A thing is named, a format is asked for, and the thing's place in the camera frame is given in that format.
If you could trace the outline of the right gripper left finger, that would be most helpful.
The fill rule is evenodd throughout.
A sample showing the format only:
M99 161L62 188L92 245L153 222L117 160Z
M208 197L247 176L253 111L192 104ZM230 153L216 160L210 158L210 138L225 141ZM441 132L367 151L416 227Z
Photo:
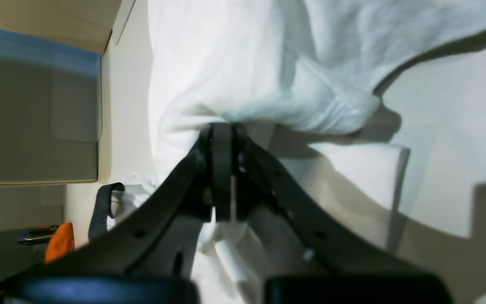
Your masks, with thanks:
M26 271L10 298L27 304L198 304L190 280L203 201L211 126L159 189L127 219L87 246Z

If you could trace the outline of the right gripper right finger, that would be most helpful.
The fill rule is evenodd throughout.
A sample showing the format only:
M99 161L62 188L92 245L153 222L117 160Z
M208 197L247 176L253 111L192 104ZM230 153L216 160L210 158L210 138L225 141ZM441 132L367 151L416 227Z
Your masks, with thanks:
M268 261L265 304L450 304L439 277L332 219L241 124L211 125L212 204L245 223Z

